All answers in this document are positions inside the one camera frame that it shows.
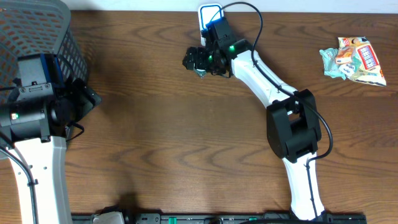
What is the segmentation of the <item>dark green round-logo packet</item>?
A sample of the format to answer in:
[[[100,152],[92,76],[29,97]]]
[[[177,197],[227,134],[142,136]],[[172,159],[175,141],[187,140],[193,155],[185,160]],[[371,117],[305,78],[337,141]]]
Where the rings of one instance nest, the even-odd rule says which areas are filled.
[[[202,70],[202,69],[196,69],[194,68],[193,71],[200,77],[200,78],[204,78],[205,75],[207,74],[206,70]]]

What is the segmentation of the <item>teal wipes packet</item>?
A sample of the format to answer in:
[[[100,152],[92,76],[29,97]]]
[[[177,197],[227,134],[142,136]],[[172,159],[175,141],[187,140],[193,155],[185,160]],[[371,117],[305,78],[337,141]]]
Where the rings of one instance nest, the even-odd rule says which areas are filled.
[[[319,50],[319,53],[323,60],[323,71],[324,75],[329,76],[331,78],[341,78],[343,80],[346,79],[346,75],[342,73],[338,69],[338,65],[335,63],[335,58],[338,53],[338,49],[325,49]]]

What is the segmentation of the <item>orange tissue packet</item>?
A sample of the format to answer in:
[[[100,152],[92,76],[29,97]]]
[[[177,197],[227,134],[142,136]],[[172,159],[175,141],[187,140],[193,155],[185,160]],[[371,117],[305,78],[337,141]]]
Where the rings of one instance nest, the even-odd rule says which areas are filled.
[[[340,47],[335,57],[335,63],[338,65],[352,63],[354,51],[354,47]]]

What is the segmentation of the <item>teal Kleenex tissue packet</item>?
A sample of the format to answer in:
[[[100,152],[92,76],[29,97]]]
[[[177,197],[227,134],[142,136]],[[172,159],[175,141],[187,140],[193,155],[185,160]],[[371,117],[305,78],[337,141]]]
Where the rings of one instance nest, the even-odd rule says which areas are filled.
[[[339,71],[348,78],[352,77],[357,72],[358,68],[359,64],[357,63],[344,63],[338,67]]]

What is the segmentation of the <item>yellow snack bag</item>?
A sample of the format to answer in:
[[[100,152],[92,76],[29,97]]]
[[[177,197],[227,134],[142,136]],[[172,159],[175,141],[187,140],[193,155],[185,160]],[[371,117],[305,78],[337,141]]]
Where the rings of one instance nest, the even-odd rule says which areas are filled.
[[[363,37],[339,37],[340,47],[354,47],[353,62],[359,64],[357,72],[351,81],[375,86],[386,86],[386,79],[383,75],[377,55],[368,39]]]

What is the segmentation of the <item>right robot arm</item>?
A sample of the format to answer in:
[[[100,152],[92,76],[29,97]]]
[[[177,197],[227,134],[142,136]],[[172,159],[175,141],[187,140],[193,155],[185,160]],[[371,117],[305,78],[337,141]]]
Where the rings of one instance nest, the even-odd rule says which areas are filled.
[[[322,220],[325,208],[314,168],[322,134],[313,94],[283,82],[250,42],[236,38],[225,18],[207,23],[200,35],[202,46],[188,48],[183,65],[200,75],[236,77],[255,94],[266,108],[267,141],[287,171],[292,215]]]

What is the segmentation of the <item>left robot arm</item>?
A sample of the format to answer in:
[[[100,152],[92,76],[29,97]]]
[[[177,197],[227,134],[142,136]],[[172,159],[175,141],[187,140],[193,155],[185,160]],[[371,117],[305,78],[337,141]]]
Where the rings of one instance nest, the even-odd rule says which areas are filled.
[[[1,105],[1,152],[10,160],[23,223],[72,223],[65,157],[70,127],[101,97],[78,78],[62,55],[36,54],[17,61],[16,99]]]

